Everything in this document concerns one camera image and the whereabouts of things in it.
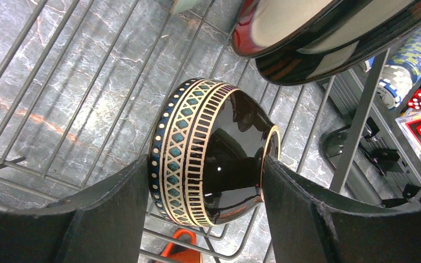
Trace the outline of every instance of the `gray marble tile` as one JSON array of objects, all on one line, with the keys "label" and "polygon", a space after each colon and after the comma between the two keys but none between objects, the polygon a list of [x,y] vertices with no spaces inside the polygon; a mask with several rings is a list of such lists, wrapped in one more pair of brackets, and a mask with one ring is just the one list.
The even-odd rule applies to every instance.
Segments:
[{"label": "gray marble tile", "polygon": [[[26,160],[19,163],[24,168],[41,173],[50,165],[48,175],[53,178],[77,186],[87,181],[89,186],[119,171],[141,154],[141,144],[146,139],[147,131],[162,100],[171,87],[186,79],[209,77],[215,67],[214,78],[232,84],[239,82],[242,90],[259,101],[266,82],[257,72],[254,61],[249,62],[242,75],[247,60],[237,56],[225,43],[226,33],[232,28],[241,2],[216,0],[209,11],[206,23],[198,32],[201,23],[198,17],[204,15],[210,3],[210,0],[204,0],[192,11],[171,16],[165,30],[159,34],[160,28],[166,22],[172,0],[140,0],[113,46],[104,67],[100,69],[99,76],[93,81],[132,3],[121,0],[95,1],[61,63],[44,87],[7,160],[25,156]],[[33,0],[0,1],[0,62],[36,3],[37,1]],[[69,0],[49,0],[2,76],[0,125],[70,4]],[[54,66],[57,55],[87,4],[88,0],[80,1],[9,123],[3,129],[0,136],[0,157],[21,125],[38,92],[43,88],[48,72]],[[156,38],[158,44],[154,47],[153,42]],[[221,50],[223,50],[222,57],[217,61]],[[178,70],[182,61],[185,61],[183,68]],[[280,126],[282,133],[291,116],[300,88],[283,87],[279,98],[275,101],[271,119]],[[278,86],[272,84],[268,86],[262,101],[262,107],[267,112],[271,108],[277,90]],[[302,155],[322,96],[323,89],[320,86],[308,84],[293,129],[281,154],[282,162],[294,170]],[[112,122],[123,104],[125,107],[118,118],[118,123],[113,127],[111,136],[107,138]],[[67,137],[62,138],[78,107],[79,113],[73,120]],[[330,184],[333,172],[320,158],[318,140],[323,133],[343,125],[343,121],[329,101],[307,155],[301,173],[303,176],[325,187]],[[56,152],[56,146],[61,141],[61,148]],[[54,161],[49,164],[51,156],[54,156]],[[380,195],[386,197],[388,189],[382,183],[382,179],[367,165],[367,161],[362,160],[360,165],[367,171],[367,176]],[[61,184],[13,168],[0,170],[0,177],[55,198],[75,193],[75,190]],[[47,203],[46,199],[0,185],[0,204],[25,209],[42,207]],[[212,242],[215,250],[225,255],[235,253],[241,244],[250,218],[251,215],[248,214],[232,222],[224,240]],[[173,225],[164,224],[153,218],[146,219],[145,227],[166,235],[170,235],[176,229]],[[223,227],[215,227],[213,234],[219,235],[222,229]],[[249,234],[247,245],[241,255],[231,262],[261,262],[269,241],[270,232],[265,208],[262,205]],[[198,243],[207,247],[203,238],[199,238]],[[141,247],[159,253],[165,245],[166,243],[160,239],[144,235]],[[206,262],[212,262],[209,256],[204,258]]]}]

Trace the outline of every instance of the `metal rack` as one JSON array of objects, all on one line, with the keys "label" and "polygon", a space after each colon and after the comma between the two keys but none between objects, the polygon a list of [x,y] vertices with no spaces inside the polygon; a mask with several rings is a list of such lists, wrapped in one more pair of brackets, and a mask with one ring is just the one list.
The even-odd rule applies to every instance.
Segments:
[{"label": "metal rack", "polygon": [[[19,90],[17,96],[15,97],[15,100],[12,102],[11,107],[8,109],[7,113],[5,114],[3,119],[1,120],[1,123],[0,123],[0,138],[1,138],[1,135],[4,132],[5,128],[7,127],[8,123],[10,121],[10,118],[16,113],[16,110],[18,109],[19,103],[22,101],[24,96],[26,96],[27,93],[29,92],[30,85],[35,80],[35,76],[37,75],[38,71],[40,70],[41,66],[43,65],[45,59],[47,58],[47,56],[50,53],[51,49],[53,48],[54,44],[56,43],[56,40],[60,36],[64,27],[66,26],[67,21],[72,16],[74,10],[78,7],[79,2],[80,2],[79,0],[73,0],[73,2],[71,2],[70,7],[65,12],[65,14],[64,14],[63,18],[61,19],[61,21],[59,22],[57,28],[54,30],[54,33],[51,36],[48,43],[46,44],[46,46],[44,48],[44,51],[42,51],[42,53],[39,56],[36,64],[32,68],[31,73],[28,75],[25,83],[22,85],[22,87]],[[38,178],[42,178],[42,179],[54,182],[56,184],[59,184],[63,187],[70,188],[74,191],[80,191],[80,190],[84,189],[85,187],[87,187],[88,180],[93,175],[93,172],[95,171],[96,165],[99,162],[104,149],[106,149],[106,147],[107,147],[109,139],[116,132],[117,123],[121,119],[122,114],[124,113],[124,110],[126,108],[126,105],[127,105],[128,101],[131,99],[132,94],[134,93],[134,91],[136,89],[136,86],[137,86],[137,84],[140,80],[140,77],[146,69],[147,62],[151,59],[151,56],[153,55],[153,52],[156,50],[156,46],[158,45],[158,42],[163,37],[164,30],[165,30],[166,26],[168,25],[169,20],[171,19],[171,15],[167,15],[165,20],[162,22],[162,26],[158,30],[158,33],[157,33],[155,39],[151,43],[150,48],[147,51],[146,57],[144,58],[144,61],[142,63],[141,68],[139,69],[139,72],[136,74],[136,77],[134,78],[133,84],[129,87],[128,93],[127,93],[124,101],[122,102],[122,105],[120,106],[120,109],[117,111],[117,113],[115,115],[115,118],[114,118],[113,122],[111,123],[111,125],[109,127],[109,131],[106,133],[105,137],[103,138],[101,146],[97,150],[97,153],[96,153],[95,157],[92,159],[92,164],[91,164],[88,172],[85,174],[82,182],[78,185],[73,184],[71,182],[67,182],[67,181],[59,179],[57,176],[51,174],[51,172],[49,170],[50,170],[51,164],[56,159],[56,156],[57,156],[58,152],[62,148],[62,145],[63,145],[64,141],[67,139],[67,136],[69,136],[70,129],[72,128],[75,119],[79,115],[79,113],[81,111],[81,108],[82,108],[83,104],[86,102],[87,97],[89,96],[90,92],[92,91],[96,80],[98,79],[98,77],[100,76],[100,74],[103,70],[103,67],[105,66],[106,62],[108,61],[109,57],[111,56],[111,53],[114,49],[114,46],[116,45],[117,41],[119,40],[119,37],[120,37],[122,31],[124,30],[128,20],[130,19],[132,13],[135,11],[135,8],[137,7],[138,2],[139,2],[139,0],[135,0],[129,6],[129,9],[127,11],[127,15],[123,18],[123,21],[122,21],[120,27],[118,28],[117,33],[115,34],[111,43],[109,43],[109,45],[108,45],[109,47],[108,47],[107,51],[103,54],[103,59],[101,60],[99,66],[97,67],[97,70],[96,70],[94,76],[92,77],[92,79],[90,81],[90,84],[85,89],[85,91],[83,93],[83,96],[81,97],[81,100],[78,101],[75,112],[72,114],[72,117],[69,119],[65,129],[62,132],[62,135],[61,135],[60,139],[58,140],[58,143],[55,145],[54,149],[50,153],[50,155],[48,157],[48,162],[44,165],[44,167],[42,167],[42,169],[33,169],[33,168],[29,168],[25,165],[22,165],[21,162],[23,162],[25,160],[25,156],[9,160],[9,152],[11,151],[15,142],[17,141],[17,139],[18,139],[21,131],[23,130],[25,124],[29,120],[31,112],[33,111],[36,104],[38,103],[38,100],[40,99],[41,95],[43,94],[43,92],[44,92],[45,88],[47,87],[49,81],[51,80],[51,78],[53,77],[57,68],[59,67],[60,63],[62,62],[62,59],[63,59],[64,55],[66,54],[67,49],[69,48],[69,46],[72,43],[75,35],[77,34],[77,31],[80,28],[81,24],[83,23],[83,20],[87,16],[91,6],[94,3],[94,0],[90,0],[88,3],[85,4],[82,14],[79,16],[79,18],[77,18],[78,20],[77,20],[75,26],[73,27],[70,35],[67,37],[67,39],[66,39],[66,41],[65,41],[65,43],[62,47],[62,50],[57,55],[57,58],[54,60],[51,69],[46,74],[44,82],[41,84],[41,87],[39,88],[39,91],[35,95],[34,100],[31,102],[30,107],[26,111],[26,113],[23,117],[23,120],[20,122],[20,124],[18,125],[18,127],[16,129],[16,132],[13,134],[12,138],[7,143],[7,147],[5,148],[5,150],[0,155],[0,169],[7,168],[7,167],[12,168],[12,169],[16,169],[18,171],[21,171],[21,172],[25,173],[29,177],[36,176]],[[217,28],[214,25],[209,24],[206,21],[206,18],[208,17],[209,12],[210,12],[210,10],[211,10],[211,8],[212,8],[212,6],[214,5],[215,2],[216,2],[215,0],[210,1],[209,6],[206,7],[206,11],[205,11],[203,16],[199,16],[198,14],[191,12],[191,14],[193,16],[200,19],[200,23],[199,23],[199,25],[197,27],[197,30],[195,31],[192,39],[191,39],[191,42],[190,42],[188,48],[186,49],[186,52],[184,54],[184,58],[181,59],[181,61],[179,63],[179,66],[177,67],[176,73],[175,73],[172,81],[170,82],[170,86],[169,86],[168,91],[165,95],[165,98],[172,92],[173,88],[177,85],[179,75],[182,72],[182,70],[184,69],[184,65],[185,65],[185,63],[187,62],[187,60],[190,56],[192,47],[194,46],[195,41],[198,37],[199,32],[202,30],[203,25],[208,24],[211,27]],[[25,26],[23,27],[23,29],[18,34],[17,38],[15,39],[14,43],[12,44],[12,46],[10,47],[9,51],[7,52],[6,56],[4,57],[4,59],[2,60],[2,62],[0,64],[0,79],[5,74],[6,69],[8,68],[8,66],[11,63],[12,59],[14,58],[15,54],[17,53],[17,51],[21,47],[21,45],[22,45],[25,37],[27,36],[28,32],[30,31],[31,27],[37,21],[38,17],[41,14],[41,11],[43,10],[43,8],[45,7],[45,5],[47,3],[48,3],[48,0],[40,0],[38,2],[38,4],[36,5],[35,9],[32,12],[32,14],[28,18]],[[222,59],[223,53],[224,53],[225,49],[227,48],[227,46],[229,44],[231,34],[226,33],[225,35],[226,35],[225,36],[225,43],[226,44],[223,45],[223,47],[221,48],[221,51],[220,51],[220,53],[217,57],[217,60],[214,63],[214,65],[212,67],[212,70],[211,70],[211,72],[208,76],[209,78],[212,78],[212,77],[215,76],[215,73],[216,73],[216,70],[217,70],[217,64]],[[371,80],[366,85],[367,87],[373,86],[373,88],[367,88],[367,92],[364,92],[365,95],[363,95],[363,99],[361,99],[360,105],[363,105],[364,112],[363,112],[362,115],[356,116],[355,119],[354,119],[356,124],[353,125],[355,127],[355,129],[354,129],[354,131],[352,132],[352,135],[351,135],[351,139],[350,139],[351,142],[356,142],[355,141],[356,139],[358,140],[358,138],[360,136],[360,132],[364,128],[365,118],[367,117],[368,111],[371,108],[373,95],[375,94],[375,86],[376,85],[373,85],[373,82],[374,81],[375,81],[375,83],[377,82],[378,76],[381,73],[381,67],[378,67],[376,65],[379,65],[380,62],[382,62],[382,64],[383,64],[383,61],[385,61],[386,56],[387,56],[387,53],[384,53],[382,56],[379,56],[379,57],[376,58],[376,62],[374,63],[374,68],[372,70],[373,72],[371,73],[371,75],[372,75],[372,77],[370,78]],[[244,69],[243,69],[243,71],[242,71],[242,73],[241,73],[241,75],[238,79],[238,82],[234,83],[234,84],[239,85],[241,83],[244,74],[247,72],[248,66],[249,66],[249,60],[247,60],[245,66],[244,66]],[[335,79],[335,76],[333,76],[329,79],[327,88],[326,88],[325,93],[323,95],[320,106],[317,110],[317,114],[315,116],[314,123],[311,127],[307,142],[305,144],[302,156],[301,156],[300,161],[298,163],[297,173],[301,173],[303,168],[304,168],[304,163],[306,161],[306,157],[308,155],[309,148],[311,146],[311,143],[312,143],[312,140],[313,140],[315,134],[317,133],[317,130],[318,130],[318,127],[319,127],[319,124],[320,124],[320,120],[321,120],[321,113],[323,112],[323,110],[325,108],[325,105],[327,103],[327,100],[329,98],[329,94],[330,94],[330,91],[332,90],[332,85],[333,85],[334,79]],[[262,94],[262,97],[259,99],[259,102],[262,102],[265,99],[265,97],[268,93],[268,88],[269,88],[269,83],[266,84],[264,92]],[[274,100],[273,100],[273,102],[272,102],[272,104],[269,108],[269,116],[272,115],[272,113],[275,109],[275,105],[277,103],[277,100],[280,96],[280,93],[281,93],[282,89],[283,89],[283,87],[280,87],[280,86],[277,88],[277,93],[276,93],[275,98],[274,98]],[[284,146],[284,144],[285,144],[285,142],[288,138],[288,135],[289,135],[291,129],[293,128],[294,119],[295,119],[295,116],[298,113],[299,107],[301,105],[301,100],[304,97],[305,91],[306,91],[306,86],[304,85],[304,86],[302,86],[302,88],[300,90],[300,93],[299,93],[298,98],[296,100],[296,103],[294,105],[294,109],[293,109],[293,111],[291,113],[291,116],[290,116],[290,119],[287,123],[287,127],[286,127],[286,129],[283,133],[282,148],[283,148],[283,146]],[[137,153],[137,156],[144,153],[144,151],[146,150],[146,145],[147,145],[147,142],[149,141],[149,136],[151,135],[151,132],[152,132],[152,127],[149,129],[149,131],[145,135],[145,139],[141,144],[141,147],[140,147],[140,149]],[[344,162],[343,163],[345,163],[345,165],[342,165],[341,167],[339,167],[337,169],[336,173],[335,173],[335,177],[334,177],[335,183],[332,184],[333,190],[335,190],[335,191],[339,191],[344,185],[344,181],[345,181],[345,178],[346,178],[345,175],[348,174],[348,170],[350,168],[350,163],[351,163],[351,160],[354,156],[355,149],[356,149],[355,147],[353,147],[353,145],[354,144],[351,144],[351,147],[348,147],[348,149],[347,149],[347,151],[350,152],[351,154],[350,155],[344,155],[344,160],[343,160]],[[20,191],[24,191],[28,194],[35,195],[39,198],[44,198],[48,202],[53,202],[53,201],[58,200],[57,197],[55,197],[51,194],[48,194],[48,193],[43,192],[43,191],[35,190],[35,189],[33,189],[31,187],[28,187],[28,186],[25,186],[23,184],[18,184],[17,182],[14,182],[11,179],[6,179],[6,178],[3,178],[3,177],[0,177],[0,184],[6,185],[8,187],[11,187],[11,188],[14,188],[14,189],[17,189],[17,190],[20,190]],[[9,210],[12,210],[12,208],[8,207],[6,205],[0,204],[0,211],[9,211]],[[169,221],[161,218],[160,216],[157,216],[157,215],[153,214],[152,210],[153,210],[153,205],[151,204],[148,208],[148,211],[147,211],[148,217],[150,217],[153,220],[158,220],[158,221],[160,221],[164,224],[172,224]],[[250,221],[248,223],[248,226],[246,228],[246,231],[244,233],[244,237],[242,239],[242,242],[241,242],[239,248],[232,255],[224,255],[222,253],[216,252],[215,249],[213,248],[210,240],[222,241],[227,234],[227,230],[229,229],[230,224],[237,224],[237,222],[232,222],[232,223],[226,224],[220,235],[212,234],[212,228],[211,227],[208,228],[208,229],[203,229],[203,228],[197,229],[197,228],[191,228],[191,227],[183,227],[183,228],[186,228],[186,229],[202,236],[204,238],[204,240],[206,241],[206,244],[207,244],[208,248],[204,248],[204,247],[201,247],[201,246],[195,246],[195,245],[189,245],[189,244],[186,244],[184,242],[172,239],[170,236],[158,233],[158,232],[153,231],[153,230],[148,230],[146,228],[144,229],[144,234],[151,235],[151,236],[154,236],[156,238],[160,238],[160,239],[162,239],[164,241],[167,241],[167,242],[173,242],[175,244],[180,244],[184,247],[196,249],[196,250],[198,250],[202,253],[205,253],[207,255],[210,255],[211,257],[214,257],[216,262],[220,262],[220,259],[232,260],[232,259],[237,258],[241,254],[244,246],[246,245],[249,234],[250,234],[251,229],[254,225],[255,218],[258,215],[258,211],[259,211],[259,206],[257,206],[254,209],[253,214],[251,216],[251,219],[250,219]],[[266,252],[264,262],[268,262],[271,253],[272,253],[272,245],[270,244],[269,247],[268,247],[268,250]],[[154,253],[151,253],[149,251],[146,251],[146,250],[141,250],[140,255],[142,255],[146,258],[160,260],[161,262],[176,262],[176,261],[172,261],[172,260],[169,260],[169,259],[162,258],[162,257],[160,257],[160,256],[158,256]]]}]

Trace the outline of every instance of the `vase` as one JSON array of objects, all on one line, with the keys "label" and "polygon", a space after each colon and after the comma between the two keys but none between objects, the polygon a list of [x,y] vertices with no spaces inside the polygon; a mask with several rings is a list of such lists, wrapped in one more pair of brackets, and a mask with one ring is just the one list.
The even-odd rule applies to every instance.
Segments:
[{"label": "vase", "polygon": [[166,98],[149,149],[149,189],[159,213],[214,226],[263,202],[263,163],[279,158],[280,132],[237,87],[194,78]]}]

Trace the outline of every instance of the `green ceramic object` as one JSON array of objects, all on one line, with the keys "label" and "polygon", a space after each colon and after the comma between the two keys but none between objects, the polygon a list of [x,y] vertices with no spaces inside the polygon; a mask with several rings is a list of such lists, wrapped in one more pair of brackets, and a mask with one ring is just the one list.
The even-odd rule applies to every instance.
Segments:
[{"label": "green ceramic object", "polygon": [[201,0],[175,0],[170,13],[176,15],[197,6],[200,2]]}]

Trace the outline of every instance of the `dish rack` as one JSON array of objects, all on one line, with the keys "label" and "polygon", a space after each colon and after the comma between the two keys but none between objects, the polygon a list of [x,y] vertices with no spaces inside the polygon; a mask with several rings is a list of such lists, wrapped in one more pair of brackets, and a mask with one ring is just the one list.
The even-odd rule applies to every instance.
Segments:
[{"label": "dish rack", "polygon": [[[211,61],[213,66],[210,72],[203,72],[199,69],[197,71],[201,75],[206,75],[209,78],[216,77],[217,73],[221,76],[227,74],[230,75],[229,78],[234,79],[232,83],[236,86],[243,83],[245,76],[248,75],[248,69],[252,67],[251,61],[240,59],[242,63],[239,63],[238,65],[244,65],[241,73],[236,73],[234,68],[219,68],[219,64],[222,63],[222,61],[224,64],[229,63],[229,57],[226,54],[231,49],[229,46],[231,34],[229,32],[232,32],[232,30],[223,31],[220,29],[222,25],[216,25],[215,23],[208,21],[210,16],[218,18],[219,15],[224,15],[225,12],[223,10],[225,10],[225,8],[219,9],[219,6],[222,5],[224,1],[207,0],[192,11],[187,11],[179,16],[171,16],[168,14],[168,10],[172,5],[172,3],[169,2],[172,1],[159,0],[153,4],[139,0],[134,0],[132,2],[117,1],[114,4],[120,5],[119,9],[124,11],[111,12],[111,14],[106,17],[98,11],[101,10],[100,7],[106,8],[107,4],[104,2],[95,3],[94,0],[40,0],[37,3],[30,1],[27,3],[28,7],[31,9],[31,13],[29,13],[27,18],[25,18],[26,21],[23,24],[22,30],[18,32],[18,34],[14,34],[14,40],[12,44],[9,45],[6,55],[3,56],[3,59],[0,62],[0,81],[8,83],[10,80],[6,75],[6,70],[8,70],[8,68],[12,69],[15,67],[13,64],[13,58],[22,55],[38,57],[38,59],[35,59],[36,63],[34,65],[26,65],[30,73],[26,77],[25,82],[21,84],[21,89],[11,94],[14,95],[15,99],[8,100],[0,97],[0,108],[4,108],[5,111],[5,114],[2,114],[0,121],[0,186],[3,186],[4,190],[10,188],[12,191],[16,190],[24,193],[25,195],[30,195],[32,198],[34,197],[37,199],[36,203],[38,203],[38,205],[43,206],[59,199],[55,193],[63,192],[67,195],[75,193],[89,185],[92,185],[96,181],[101,180],[103,177],[108,176],[110,171],[120,170],[122,166],[125,166],[128,162],[131,162],[137,158],[138,155],[147,150],[147,143],[152,132],[152,126],[150,124],[155,116],[154,109],[158,109],[160,107],[160,104],[157,104],[157,99],[154,98],[157,96],[157,93],[160,94],[160,90],[157,89],[157,86],[160,86],[159,80],[164,78],[167,80],[167,83],[169,83],[167,85],[168,89],[165,91],[163,90],[163,94],[160,94],[159,100],[163,101],[163,99],[171,93],[172,89],[180,83],[179,81],[184,81],[190,77],[197,77],[189,76],[187,72],[185,72],[185,64],[187,63],[192,63],[192,61],[194,61],[194,66],[199,68],[200,63],[208,64],[208,61]],[[155,6],[157,10],[148,10],[151,6]],[[228,15],[231,15],[233,18],[239,13],[238,10],[239,9],[235,8],[234,10],[228,10],[227,12],[229,13]],[[157,16],[150,16],[150,21],[144,21],[144,19],[141,18],[141,15],[146,13],[151,15],[150,12],[159,12],[160,14],[157,14]],[[52,21],[52,29],[50,30],[52,34],[44,38],[39,29],[42,26],[48,26],[44,23],[44,19],[48,19],[47,17],[50,17],[50,13],[56,13],[58,18]],[[105,32],[105,35],[110,35],[111,39],[108,40],[107,37],[102,37],[102,33],[97,32],[97,30],[99,30],[99,25],[90,24],[85,21],[87,16],[97,16],[101,23],[107,25],[109,30]],[[180,19],[194,30],[192,30],[192,32],[174,34],[174,37],[186,38],[189,39],[189,42],[185,41],[185,48],[180,53],[180,58],[171,58],[168,65],[164,64],[153,68],[151,63],[156,63],[158,61],[158,56],[166,53],[167,48],[178,48],[165,46],[161,40],[172,35],[171,31],[173,31],[173,28],[170,29],[167,27],[168,25],[173,24],[170,21]],[[144,24],[145,27],[138,29],[139,27],[136,27],[138,24]],[[217,32],[219,37],[217,42],[222,42],[222,45],[221,47],[218,46],[220,51],[217,52],[217,56],[213,56],[210,52],[206,53],[206,50],[204,50],[204,58],[208,61],[196,61],[194,56],[196,48],[199,45],[198,38],[200,33],[206,32],[206,30],[213,30]],[[40,53],[37,55],[25,50],[22,52],[22,48],[25,49],[26,45],[28,45],[30,41],[34,41],[34,39],[27,39],[30,32],[36,32],[36,35],[32,34],[32,37],[39,38],[36,39],[36,41],[41,41]],[[99,53],[97,56],[89,57],[87,59],[87,56],[83,55],[83,39],[88,38],[95,43]],[[133,42],[143,44],[143,49],[129,50],[128,45]],[[86,63],[96,66],[91,68],[90,72],[86,71],[86,69],[89,69],[88,67],[78,70],[75,73],[70,71],[65,72],[66,67],[70,68],[70,65],[67,65],[67,63],[70,62],[65,57],[68,50],[71,50],[72,52],[75,51],[75,54],[80,55],[78,59],[82,61],[82,64]],[[136,52],[139,56],[137,59],[132,59],[131,56],[122,56],[122,54],[127,52]],[[384,53],[381,57],[376,57],[376,62],[374,64],[377,65],[380,64],[380,61],[383,62],[386,59],[386,55],[387,53]],[[46,59],[51,60],[52,63],[45,62]],[[113,75],[115,74],[115,72],[113,73],[114,70],[108,73],[103,70],[106,65],[114,65],[116,61],[120,61],[126,65],[139,66],[138,68],[135,68],[137,70],[136,72],[123,72],[123,75],[120,74],[118,76]],[[166,70],[161,68],[167,66],[175,69],[175,73],[173,75],[168,76],[166,74]],[[380,72],[381,68],[375,66],[371,75],[378,79]],[[80,87],[75,90],[73,94],[69,95],[69,97],[73,98],[73,105],[76,105],[76,107],[71,105],[73,108],[70,111],[71,117],[65,120],[63,125],[59,126],[53,124],[53,122],[50,121],[50,117],[61,114],[61,112],[64,111],[69,111],[66,108],[67,105],[57,108],[55,112],[46,111],[46,115],[39,115],[35,112],[44,112],[41,105],[51,103],[56,104],[56,102],[47,101],[45,93],[48,92],[48,87],[52,87],[53,89],[54,87],[60,87],[63,89],[65,83],[58,82],[58,76],[61,74],[76,74],[81,78],[88,78],[89,84],[87,87]],[[155,74],[155,77],[150,79],[144,77],[151,74]],[[109,81],[110,78],[124,79],[127,75],[134,75],[134,77],[130,77],[122,87],[113,87]],[[329,93],[332,90],[334,79],[335,77],[331,77],[328,85],[326,86],[321,103],[314,117],[314,123],[310,129],[309,136],[307,137],[306,144],[303,148],[301,158],[298,161],[297,167],[294,167],[298,173],[303,170],[311,143],[313,142],[315,135],[318,133],[319,124],[322,119],[321,116],[327,105],[327,100],[329,98]],[[113,110],[114,106],[109,108],[109,103],[112,101],[104,101],[104,103],[108,105],[107,108],[93,106],[85,107],[86,104],[91,104],[92,102],[96,103],[103,99],[101,96],[97,98],[91,96],[92,91],[97,90],[98,92],[102,92],[103,89],[108,89],[113,93],[119,93],[121,90],[124,90],[125,86],[129,87],[128,91],[126,93],[124,92],[122,95],[113,97],[112,99],[122,102],[120,108],[116,108],[115,110]],[[260,103],[267,101],[271,85],[265,82],[262,87],[264,87],[263,92],[258,99]],[[270,104],[269,116],[272,115],[277,106],[282,89],[283,87],[276,87],[277,92]],[[289,121],[286,123],[287,126],[283,133],[282,148],[288,139],[288,134],[293,129],[295,117],[299,112],[301,101],[307,89],[308,85],[302,86],[299,94],[297,95],[294,108]],[[364,97],[364,101],[362,101],[363,98],[361,97],[359,104],[360,107],[363,107],[365,110],[362,114],[365,116],[359,116],[355,126],[353,121],[353,126],[356,127],[355,129],[351,129],[350,132],[353,137],[357,136],[357,138],[359,138],[365,124],[364,120],[371,107],[371,97],[372,94],[374,94],[374,89],[369,88],[368,90],[369,98],[366,98],[367,96],[362,96]],[[135,101],[139,96],[141,96],[140,93],[142,91],[146,93],[145,101],[150,103],[139,106],[132,105],[132,101]],[[64,94],[61,90],[55,89],[55,92],[59,92],[60,95],[67,96],[67,94]],[[23,110],[19,104],[27,104],[28,107]],[[130,115],[130,113],[134,110],[140,111],[141,114],[150,118],[149,122],[135,123],[134,116]],[[80,116],[86,117],[90,115],[98,115],[98,118],[104,118],[108,115],[110,125],[108,125],[108,127],[97,127],[96,122],[90,122],[90,120],[87,120],[84,123],[78,122]],[[21,121],[16,122],[13,119],[14,116],[21,117]],[[28,120],[31,120],[33,123],[37,123],[38,126],[31,127]],[[83,129],[83,127],[90,125],[93,129],[102,130],[103,134],[101,138],[95,138],[90,142],[96,146],[93,147],[93,149],[90,148],[90,145],[83,142],[82,133],[74,134],[71,132],[71,128],[73,127]],[[136,132],[141,129],[136,127],[136,125],[149,126],[150,128],[146,134],[140,134],[140,132],[138,132],[138,134]],[[19,136],[21,136],[26,129],[38,129],[33,134],[39,134],[38,132],[41,133],[41,129],[43,129],[44,132],[42,132],[42,134],[48,134],[43,135],[42,138],[31,138],[33,141],[50,140],[54,134],[58,135],[57,139],[54,140],[54,143],[52,144],[52,149],[50,149],[49,152],[41,152],[45,153],[43,156],[46,156],[47,158],[41,157],[44,160],[37,164],[32,164],[32,162],[35,163],[35,160],[29,160],[26,155],[25,149],[31,148],[32,145],[25,145],[27,142],[19,139]],[[139,136],[142,138],[142,141],[137,144],[132,142],[133,145],[137,146],[135,146],[135,149],[131,152],[124,152],[122,153],[123,155],[120,155],[119,157],[112,153],[115,149],[109,150],[113,140],[123,137],[127,138],[128,141],[129,136],[133,137],[133,135],[134,140],[136,140],[136,136]],[[82,156],[80,152],[73,151],[72,146],[66,143],[67,141],[73,144],[83,144],[83,147],[90,149],[90,151],[85,152],[85,156]],[[20,148],[24,150],[22,152],[13,152],[13,147],[15,145],[19,145]],[[71,163],[72,166],[64,165],[63,160],[61,162],[59,159],[61,158],[58,155],[60,151],[67,152],[66,154],[69,155],[79,155],[78,159],[75,158],[76,160],[83,163],[89,162],[90,165],[86,169],[79,170],[73,167],[73,163]],[[346,162],[350,162],[356,151],[355,147],[349,147],[348,149],[345,149],[345,152],[346,151],[352,153],[350,157],[345,157]],[[111,164],[112,162],[107,162],[107,158],[112,158],[114,160],[114,165]],[[344,174],[347,174],[350,165],[341,166],[342,167],[337,169],[334,177],[336,187],[334,189],[335,191],[342,190],[342,182],[344,183],[345,178]],[[75,178],[68,178],[67,176],[63,176],[66,173],[76,174],[77,176],[75,176]],[[17,180],[16,178],[19,176],[23,176],[27,181],[22,182],[21,179]],[[45,189],[46,191],[36,189],[35,185],[38,186],[37,188]],[[10,211],[14,208],[15,207],[11,207],[11,205],[0,203],[0,211]],[[206,254],[208,257],[214,258],[216,262],[220,262],[220,260],[237,260],[237,257],[240,256],[249,239],[251,230],[254,227],[259,215],[260,208],[260,206],[257,206],[251,215],[244,217],[244,220],[236,220],[235,222],[228,223],[223,227],[192,228],[181,226],[182,228],[186,228],[203,237],[205,243],[200,243],[198,246],[187,245],[181,241],[172,239],[171,235],[164,235],[162,233],[149,230],[146,227],[144,228],[143,239],[146,236],[149,236],[159,238],[167,242],[181,244],[183,246],[196,249]],[[150,202],[146,216],[149,218],[148,220],[156,220],[163,225],[172,225],[169,221],[155,214],[152,202]],[[236,251],[231,255],[217,252],[211,241],[225,242],[224,239],[227,236],[229,229],[231,229],[231,225],[241,223],[247,224],[247,226],[244,228],[245,231],[242,235],[241,242],[236,246]],[[155,253],[146,249],[142,249],[140,251],[140,255],[144,258],[160,260],[162,262],[175,262],[160,258]],[[263,262],[268,262],[269,260],[273,260],[271,244],[268,246]]]}]

